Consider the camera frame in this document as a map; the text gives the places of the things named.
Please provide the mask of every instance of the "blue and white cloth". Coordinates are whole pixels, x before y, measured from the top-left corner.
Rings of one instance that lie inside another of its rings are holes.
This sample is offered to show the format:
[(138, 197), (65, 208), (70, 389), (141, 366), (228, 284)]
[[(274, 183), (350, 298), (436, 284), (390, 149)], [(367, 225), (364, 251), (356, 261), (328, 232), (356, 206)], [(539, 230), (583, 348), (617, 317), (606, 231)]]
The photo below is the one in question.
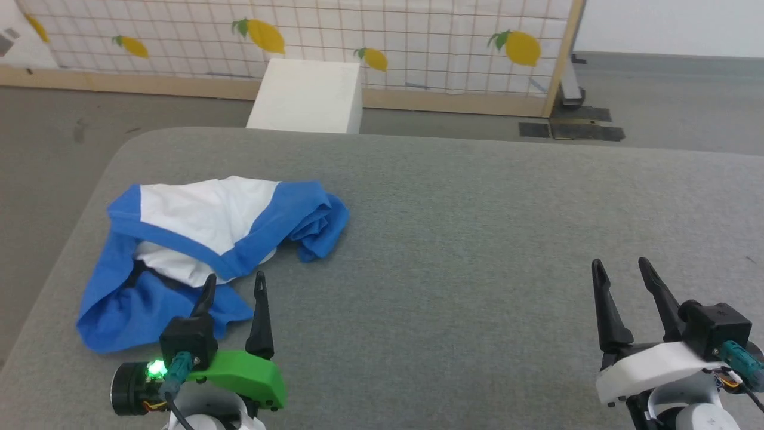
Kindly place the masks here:
[(327, 256), (348, 209), (319, 182), (231, 176), (187, 185), (133, 185), (108, 208), (112, 228), (83, 294), (77, 330), (108, 353), (156, 342), (170, 319), (191, 313), (210, 273), (218, 277), (215, 337), (252, 310), (228, 285), (252, 273), (285, 239), (304, 262)]

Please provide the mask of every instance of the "metal stand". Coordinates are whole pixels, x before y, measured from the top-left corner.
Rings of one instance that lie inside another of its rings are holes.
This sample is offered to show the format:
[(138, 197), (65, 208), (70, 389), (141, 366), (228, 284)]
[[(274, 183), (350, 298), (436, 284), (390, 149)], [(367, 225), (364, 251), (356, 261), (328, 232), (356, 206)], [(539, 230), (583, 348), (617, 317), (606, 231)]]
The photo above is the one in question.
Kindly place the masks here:
[[(581, 6), (581, 16), (576, 23), (576, 31), (573, 35), (573, 43), (578, 36), (578, 28), (581, 26), (581, 19), (584, 17), (583, 9), (586, 8), (586, 0)], [(562, 92), (562, 107), (566, 109), (578, 109), (584, 104), (586, 99), (586, 91), (578, 85), (578, 78), (575, 76), (575, 69), (573, 64), (586, 64), (586, 60), (579, 60), (572, 54), (565, 64), (565, 71), (562, 73), (562, 79), (560, 80), (560, 90)]]

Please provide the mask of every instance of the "wooden frame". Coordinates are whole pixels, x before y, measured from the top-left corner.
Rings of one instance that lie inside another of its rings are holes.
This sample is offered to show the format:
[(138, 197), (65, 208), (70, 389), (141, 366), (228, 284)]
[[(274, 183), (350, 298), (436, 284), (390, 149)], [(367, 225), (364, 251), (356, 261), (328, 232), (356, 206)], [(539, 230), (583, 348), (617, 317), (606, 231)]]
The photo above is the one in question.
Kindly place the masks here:
[[(548, 118), (558, 99), (560, 80), (570, 55), (584, 0), (574, 0), (568, 16), (558, 61), (549, 93), (544, 98), (466, 93), (449, 95), (426, 91), (364, 90), (364, 106), (382, 109), (406, 109), (432, 112), (477, 113), (502, 116)], [(169, 96), (215, 97), (254, 100), (259, 82), (218, 80), (153, 75), (88, 73), (70, 70), (29, 70), (0, 67), (0, 85), (86, 90), (112, 93), (145, 93)]]

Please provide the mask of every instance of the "grid pattern backdrop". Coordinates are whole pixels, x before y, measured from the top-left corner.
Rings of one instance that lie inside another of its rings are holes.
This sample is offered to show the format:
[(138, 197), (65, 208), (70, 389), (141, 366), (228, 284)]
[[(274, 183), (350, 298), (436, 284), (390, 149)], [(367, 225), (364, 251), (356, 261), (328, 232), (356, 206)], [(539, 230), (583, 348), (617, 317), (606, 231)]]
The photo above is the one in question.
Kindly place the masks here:
[[(259, 80), (271, 57), (360, 61), (367, 88), (542, 98), (573, 2), (18, 0), (62, 68)], [(510, 55), (517, 32), (530, 64)]]

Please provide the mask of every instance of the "green led light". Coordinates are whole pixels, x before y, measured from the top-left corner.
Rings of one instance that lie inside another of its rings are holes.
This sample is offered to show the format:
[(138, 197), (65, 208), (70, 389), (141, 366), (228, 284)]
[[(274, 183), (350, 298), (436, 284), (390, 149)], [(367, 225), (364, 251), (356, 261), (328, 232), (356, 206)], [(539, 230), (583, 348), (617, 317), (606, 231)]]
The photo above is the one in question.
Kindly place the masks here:
[(146, 373), (150, 378), (162, 378), (167, 373), (167, 368), (162, 360), (150, 361), (146, 366)]

